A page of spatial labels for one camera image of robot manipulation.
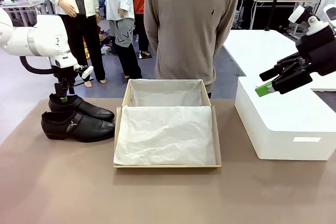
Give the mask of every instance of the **beige table surface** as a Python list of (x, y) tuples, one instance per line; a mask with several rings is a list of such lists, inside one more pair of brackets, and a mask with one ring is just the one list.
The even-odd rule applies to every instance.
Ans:
[[(115, 111), (121, 99), (87, 99)], [(336, 156), (262, 161), (233, 100), (212, 100), (222, 169), (113, 168), (113, 139), (47, 139), (41, 102), (0, 146), (1, 224), (336, 223)]]

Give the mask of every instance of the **gray sweater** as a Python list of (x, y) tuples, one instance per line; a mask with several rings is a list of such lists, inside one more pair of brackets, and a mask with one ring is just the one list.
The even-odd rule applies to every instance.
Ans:
[(157, 79), (216, 79), (213, 58), (226, 40), (238, 0), (145, 0), (144, 24)]

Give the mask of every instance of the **shoe strap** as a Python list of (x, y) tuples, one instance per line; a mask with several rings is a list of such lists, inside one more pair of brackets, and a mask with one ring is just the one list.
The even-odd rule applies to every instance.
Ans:
[(74, 128), (77, 127), (78, 123), (80, 122), (80, 120), (83, 118), (83, 114), (80, 112), (77, 112), (77, 114), (75, 115), (75, 117), (71, 120), (69, 126), (67, 127), (67, 133), (70, 133), (71, 131), (74, 130)]
[(73, 108), (77, 108), (83, 101), (83, 98), (77, 97), (77, 99), (74, 100), (72, 103)]

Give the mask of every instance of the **shoe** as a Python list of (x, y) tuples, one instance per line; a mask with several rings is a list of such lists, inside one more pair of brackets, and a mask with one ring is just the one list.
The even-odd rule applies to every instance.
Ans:
[(102, 141), (113, 137), (114, 123), (91, 118), (76, 111), (45, 112), (41, 125), (49, 139), (71, 138), (83, 143)]
[(151, 59), (152, 55), (147, 52), (148, 54), (145, 54), (143, 51), (140, 51), (139, 53), (139, 59)]
[(84, 85), (85, 85), (85, 87), (87, 87), (87, 88), (92, 88), (92, 83), (91, 83), (91, 81), (85, 81), (85, 82), (84, 82)]
[(114, 114), (112, 111), (97, 107), (84, 101), (78, 95), (68, 95), (68, 101), (62, 102), (55, 94), (49, 96), (49, 108), (52, 112), (78, 111), (92, 118), (112, 121)]

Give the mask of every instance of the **robotic arm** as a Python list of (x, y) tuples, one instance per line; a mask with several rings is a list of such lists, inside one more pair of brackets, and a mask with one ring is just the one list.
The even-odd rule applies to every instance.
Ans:
[[(297, 40), (298, 53), (279, 60), (274, 68), (260, 75), (263, 81), (276, 77), (273, 81), (256, 89), (262, 97), (279, 91), (285, 94), (313, 81), (310, 74), (317, 72), (321, 76), (336, 71), (336, 39), (334, 30), (328, 23), (320, 21), (313, 14), (311, 6), (299, 6), (290, 16), (293, 23), (308, 22), (309, 31)], [(324, 12), (329, 23), (336, 25), (336, 5), (328, 5)]]
[[(21, 63), (32, 73), (54, 74), (56, 95), (66, 98), (74, 94), (73, 84), (78, 73), (89, 76), (93, 67), (81, 66), (72, 55), (64, 24), (59, 16), (37, 15), (35, 27), (13, 27), (8, 14), (0, 8), (0, 48), (10, 55), (20, 56)], [(48, 57), (51, 69), (31, 67), (26, 56)]]

